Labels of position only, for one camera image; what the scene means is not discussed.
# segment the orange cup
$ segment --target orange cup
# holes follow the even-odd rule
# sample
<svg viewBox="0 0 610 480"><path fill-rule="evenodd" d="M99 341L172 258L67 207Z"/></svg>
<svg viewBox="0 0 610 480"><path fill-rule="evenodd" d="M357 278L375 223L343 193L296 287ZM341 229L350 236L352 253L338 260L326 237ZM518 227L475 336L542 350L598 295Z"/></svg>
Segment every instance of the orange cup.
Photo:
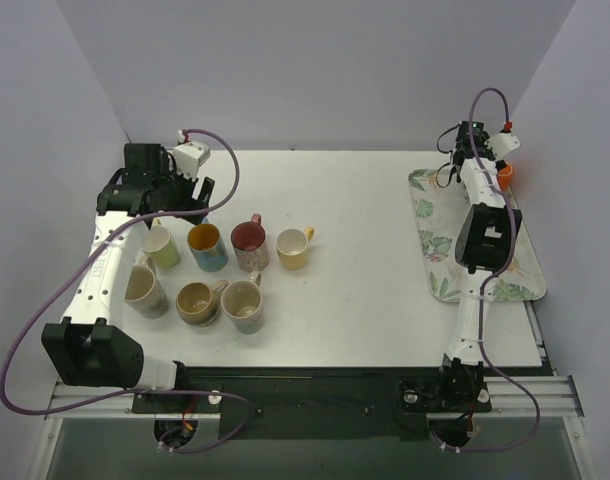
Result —
<svg viewBox="0 0 610 480"><path fill-rule="evenodd" d="M498 186L501 187L501 190L507 190L509 188L509 184L512 181L513 176L514 167L512 167L509 163L504 169L496 174Z"/></svg>

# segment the gray wall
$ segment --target gray wall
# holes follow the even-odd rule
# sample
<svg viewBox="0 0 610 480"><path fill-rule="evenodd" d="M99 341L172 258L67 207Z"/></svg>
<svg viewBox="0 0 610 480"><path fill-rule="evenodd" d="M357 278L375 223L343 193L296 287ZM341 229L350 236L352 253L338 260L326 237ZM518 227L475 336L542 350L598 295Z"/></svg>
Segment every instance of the gray wall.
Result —
<svg viewBox="0 0 610 480"><path fill-rule="evenodd" d="M132 139L397 150L433 148L482 86L516 105L573 0L57 3Z"/></svg>
<svg viewBox="0 0 610 480"><path fill-rule="evenodd" d="M513 116L516 193L548 283L537 304L610 478L610 0L579 0Z"/></svg>
<svg viewBox="0 0 610 480"><path fill-rule="evenodd" d="M0 2L0 366L29 316L85 258L95 196L124 141L53 0ZM62 311L61 302L45 320ZM44 407L56 378L40 330L12 365L9 393L24 407ZM25 478L42 423L0 403L0 479Z"/></svg>

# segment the light green cup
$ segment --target light green cup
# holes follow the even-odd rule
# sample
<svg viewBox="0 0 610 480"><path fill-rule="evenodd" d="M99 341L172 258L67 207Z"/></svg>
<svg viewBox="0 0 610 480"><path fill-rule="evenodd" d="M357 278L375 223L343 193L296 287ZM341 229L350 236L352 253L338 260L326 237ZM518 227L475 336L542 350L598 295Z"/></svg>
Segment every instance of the light green cup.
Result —
<svg viewBox="0 0 610 480"><path fill-rule="evenodd" d="M160 268L172 268L180 260L174 237L162 225L152 225L152 229L141 245L141 250Z"/></svg>

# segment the beige mug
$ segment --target beige mug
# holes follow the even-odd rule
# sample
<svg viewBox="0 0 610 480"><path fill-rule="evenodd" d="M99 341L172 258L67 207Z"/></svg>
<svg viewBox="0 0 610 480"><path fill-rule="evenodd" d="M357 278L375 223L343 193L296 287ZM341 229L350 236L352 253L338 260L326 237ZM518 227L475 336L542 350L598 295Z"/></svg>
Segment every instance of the beige mug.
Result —
<svg viewBox="0 0 610 480"><path fill-rule="evenodd" d="M141 250L145 255L153 258L161 268L172 268L180 260L178 248L172 233L154 219L152 228L143 240Z"/></svg>
<svg viewBox="0 0 610 480"><path fill-rule="evenodd" d="M125 303L147 318L158 318L167 312L167 294L156 278L154 261L143 257L132 267Z"/></svg>
<svg viewBox="0 0 610 480"><path fill-rule="evenodd" d="M206 327L218 316L221 294L229 283L220 280L213 285L202 282L185 285L176 297L176 311L190 325Z"/></svg>
<svg viewBox="0 0 610 480"><path fill-rule="evenodd" d="M261 273L252 272L249 279L230 283L223 292L223 311L236 329L246 335L258 332L263 326L263 294Z"/></svg>
<svg viewBox="0 0 610 480"><path fill-rule="evenodd" d="M283 230L276 239L278 258L288 270L298 270L307 263L309 243L314 236L314 227L305 230L290 228Z"/></svg>

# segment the gray floor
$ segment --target gray floor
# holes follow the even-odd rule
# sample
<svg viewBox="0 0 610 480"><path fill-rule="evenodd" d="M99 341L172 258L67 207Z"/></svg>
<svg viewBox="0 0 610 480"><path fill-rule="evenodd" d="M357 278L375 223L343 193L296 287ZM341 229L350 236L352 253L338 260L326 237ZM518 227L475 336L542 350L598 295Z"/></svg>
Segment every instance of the gray floor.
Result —
<svg viewBox="0 0 610 480"><path fill-rule="evenodd" d="M500 445L529 430L532 419L481 420L471 443ZM212 439L210 425L199 427ZM560 419L545 419L538 435L502 454L438 451L433 441L395 438L350 441L231 441L199 455L157 453L151 420L66 420L50 480L85 479L576 479Z"/></svg>

